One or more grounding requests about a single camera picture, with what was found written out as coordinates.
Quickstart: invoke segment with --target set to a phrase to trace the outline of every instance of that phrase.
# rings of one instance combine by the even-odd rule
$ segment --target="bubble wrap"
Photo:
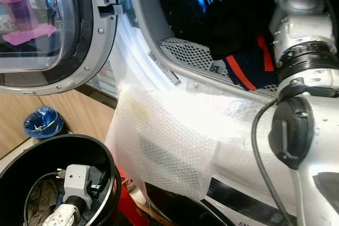
[[[248,116],[261,106],[228,96],[124,87],[106,145],[131,176],[202,199],[220,143],[241,142],[244,122],[250,124]]]

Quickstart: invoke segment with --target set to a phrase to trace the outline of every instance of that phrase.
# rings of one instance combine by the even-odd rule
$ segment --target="purple cup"
[[[37,28],[39,23],[28,0],[1,0],[19,31]]]

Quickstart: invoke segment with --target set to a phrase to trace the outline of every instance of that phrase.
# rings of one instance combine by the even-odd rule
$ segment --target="washing machine door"
[[[0,91],[73,89],[112,49],[119,0],[0,0]]]

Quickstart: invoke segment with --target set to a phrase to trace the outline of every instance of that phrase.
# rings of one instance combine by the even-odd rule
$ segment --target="pink object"
[[[51,37],[53,33],[57,31],[57,28],[55,26],[49,25],[47,23],[40,24],[36,29],[33,29],[31,31],[18,31],[18,32],[12,32],[6,35],[3,35],[2,38],[9,42],[12,45],[19,45],[24,42],[28,42],[32,39],[41,37],[43,35],[47,35],[48,37]]]
[[[28,31],[39,26],[28,0],[1,0],[19,31]]]

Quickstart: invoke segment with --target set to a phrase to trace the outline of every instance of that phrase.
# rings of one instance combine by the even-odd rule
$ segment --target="blue container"
[[[37,108],[23,123],[25,133],[39,139],[57,135],[63,126],[64,120],[60,114],[48,106]]]

